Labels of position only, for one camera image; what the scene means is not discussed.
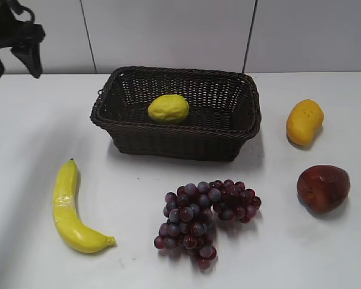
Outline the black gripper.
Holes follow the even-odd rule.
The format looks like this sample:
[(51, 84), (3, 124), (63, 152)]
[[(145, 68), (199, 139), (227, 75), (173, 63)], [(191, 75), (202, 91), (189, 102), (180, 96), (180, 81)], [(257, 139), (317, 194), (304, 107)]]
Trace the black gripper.
[[(0, 1), (0, 49), (11, 48), (28, 72), (39, 79), (43, 69), (40, 60), (40, 43), (46, 33), (35, 23), (34, 12), (19, 1)], [(5, 67), (0, 60), (0, 77)]]

